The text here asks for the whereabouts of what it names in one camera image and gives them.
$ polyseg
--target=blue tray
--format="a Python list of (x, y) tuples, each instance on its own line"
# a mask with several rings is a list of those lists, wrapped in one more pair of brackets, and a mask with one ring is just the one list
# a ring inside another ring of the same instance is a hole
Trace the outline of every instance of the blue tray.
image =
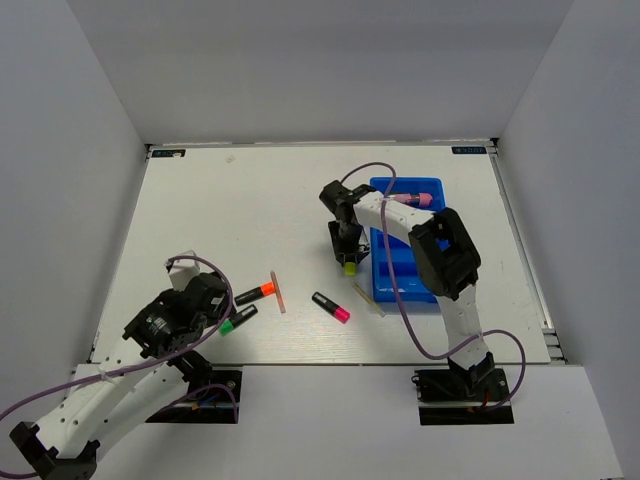
[[(369, 184), (384, 192), (391, 181), (390, 177), (374, 177)], [(398, 177), (393, 186), (392, 193), (430, 193), (433, 201), (429, 207), (423, 210), (434, 210), (439, 212), (446, 207), (444, 201), (444, 191), (439, 178), (426, 177)], [(389, 263), (384, 252), (384, 242), (382, 232), (375, 228), (371, 229), (371, 271), (373, 278), (373, 299), (376, 302), (395, 302), (393, 288), (391, 287), (391, 277), (389, 276)], [(436, 303), (433, 294), (420, 281), (418, 269), (411, 252), (411, 247), (401, 242), (395, 237), (389, 238), (391, 246), (391, 258), (393, 268), (396, 272), (400, 296), (408, 302), (429, 302)]]

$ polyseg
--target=pink marker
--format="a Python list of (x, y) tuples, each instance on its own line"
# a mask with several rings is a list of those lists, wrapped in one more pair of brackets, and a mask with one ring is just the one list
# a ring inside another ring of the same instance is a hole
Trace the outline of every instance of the pink marker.
[(316, 292), (311, 296), (311, 300), (327, 313), (333, 315), (338, 321), (347, 323), (351, 314), (335, 302), (332, 302), (320, 292)]
[(412, 207), (428, 207), (433, 201), (433, 196), (430, 193), (397, 193), (389, 195), (389, 198)]

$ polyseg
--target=green marker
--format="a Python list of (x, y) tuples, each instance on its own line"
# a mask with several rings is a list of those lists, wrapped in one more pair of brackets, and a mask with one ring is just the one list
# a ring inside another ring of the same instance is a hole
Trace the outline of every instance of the green marker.
[(222, 322), (222, 325), (220, 326), (220, 335), (224, 337), (225, 335), (233, 332), (256, 313), (258, 313), (258, 308), (255, 305), (249, 305), (247, 308), (240, 310), (233, 317), (227, 318)]

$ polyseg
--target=robotic arm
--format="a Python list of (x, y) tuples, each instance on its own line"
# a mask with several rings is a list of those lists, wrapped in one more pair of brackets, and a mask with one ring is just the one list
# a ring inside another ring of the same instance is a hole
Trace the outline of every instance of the robotic arm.
[[(383, 195), (368, 185), (353, 190), (333, 181), (320, 200), (335, 216), (329, 233), (336, 260), (359, 263), (370, 247), (364, 227), (382, 230)], [(388, 201), (385, 218), (389, 235), (409, 244), (422, 283), (436, 296), (449, 339), (449, 349), (482, 333), (476, 308), (476, 282), (480, 256), (458, 214), (420, 210)], [(439, 242), (445, 242), (441, 249)], [(493, 355), (484, 340), (476, 338), (448, 358), (454, 382), (467, 396), (491, 373)]]
[(182, 350), (215, 325), (232, 302), (221, 277), (200, 273), (193, 260), (176, 260), (167, 270), (174, 288), (162, 292), (125, 327), (97, 366), (105, 381), (77, 388), (36, 423), (21, 422), (12, 430), (11, 439), (42, 479), (90, 478), (97, 460), (135, 426), (172, 400), (216, 383), (211, 365), (194, 350), (153, 371), (104, 373)]

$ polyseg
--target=white wall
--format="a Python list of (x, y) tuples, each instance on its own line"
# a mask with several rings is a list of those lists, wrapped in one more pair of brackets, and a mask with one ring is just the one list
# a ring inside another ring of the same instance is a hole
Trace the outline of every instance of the white wall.
[(498, 136), (572, 0), (70, 0), (147, 143)]
[[(144, 165), (67, 4), (0, 2), (0, 410), (87, 359)], [(0, 469), (47, 405), (0, 425)]]
[(576, 0), (500, 141), (568, 357), (640, 479), (640, 2)]

